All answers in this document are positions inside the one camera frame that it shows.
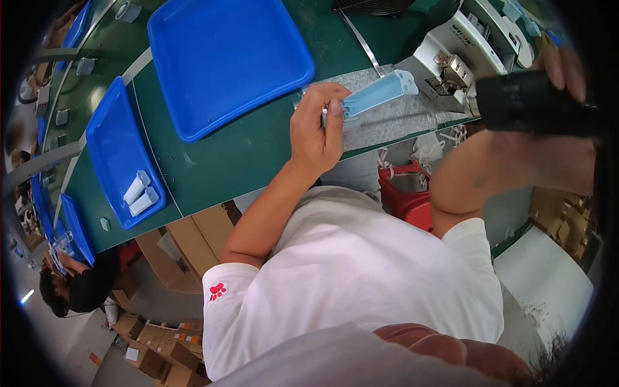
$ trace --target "black tool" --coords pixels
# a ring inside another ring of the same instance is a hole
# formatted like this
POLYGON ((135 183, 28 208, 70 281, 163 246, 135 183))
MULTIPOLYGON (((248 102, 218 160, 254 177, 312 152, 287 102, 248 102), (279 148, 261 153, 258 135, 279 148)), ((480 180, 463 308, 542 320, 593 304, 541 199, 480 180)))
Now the black tool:
POLYGON ((513 72, 477 81, 477 105, 491 131, 594 137, 600 134, 595 97, 579 103, 559 91, 545 73, 513 72))

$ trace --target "red paw print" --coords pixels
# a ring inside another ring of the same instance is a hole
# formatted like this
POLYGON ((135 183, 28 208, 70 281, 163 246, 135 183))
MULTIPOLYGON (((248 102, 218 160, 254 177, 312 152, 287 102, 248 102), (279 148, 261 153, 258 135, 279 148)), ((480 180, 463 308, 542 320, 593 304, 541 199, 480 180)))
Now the red paw print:
POLYGON ((209 301, 215 301, 217 299, 217 297, 221 297, 222 293, 226 292, 226 288, 223 287, 223 284, 221 282, 219 282, 216 286, 211 286, 210 287, 210 300, 209 301))

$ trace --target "fan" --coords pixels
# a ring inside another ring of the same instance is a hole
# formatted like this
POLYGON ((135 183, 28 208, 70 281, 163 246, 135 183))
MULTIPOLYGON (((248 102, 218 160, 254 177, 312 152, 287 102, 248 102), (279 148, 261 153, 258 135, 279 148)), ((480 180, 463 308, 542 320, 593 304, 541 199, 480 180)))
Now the fan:
POLYGON ((333 0, 334 11, 372 16, 398 16, 415 0, 333 0))

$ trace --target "black shirt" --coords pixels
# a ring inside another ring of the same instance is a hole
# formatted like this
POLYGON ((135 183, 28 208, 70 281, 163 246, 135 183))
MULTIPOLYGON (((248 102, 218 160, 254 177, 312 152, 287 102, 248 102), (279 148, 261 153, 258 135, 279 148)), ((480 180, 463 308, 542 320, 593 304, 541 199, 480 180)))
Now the black shirt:
POLYGON ((116 248, 97 254, 93 268, 76 274, 69 282, 69 308, 82 313, 102 306, 119 274, 120 260, 116 248))

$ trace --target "hair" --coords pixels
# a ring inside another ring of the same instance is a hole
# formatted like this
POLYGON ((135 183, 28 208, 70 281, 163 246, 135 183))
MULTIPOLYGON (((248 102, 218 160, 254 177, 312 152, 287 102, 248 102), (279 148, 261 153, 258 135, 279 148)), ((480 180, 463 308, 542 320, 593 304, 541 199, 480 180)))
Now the hair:
POLYGON ((51 273, 50 269, 46 268, 41 270, 39 290, 41 291, 43 301, 50 306, 51 311, 58 317, 65 317, 69 309, 69 304, 64 298, 56 295, 54 284, 52 283, 53 278, 54 275, 51 273))
POLYGON ((532 376, 514 375, 509 380, 512 387, 542 386, 556 369, 569 346, 565 333, 556 333, 550 343, 550 350, 544 346, 537 347, 537 363, 532 367, 532 376))

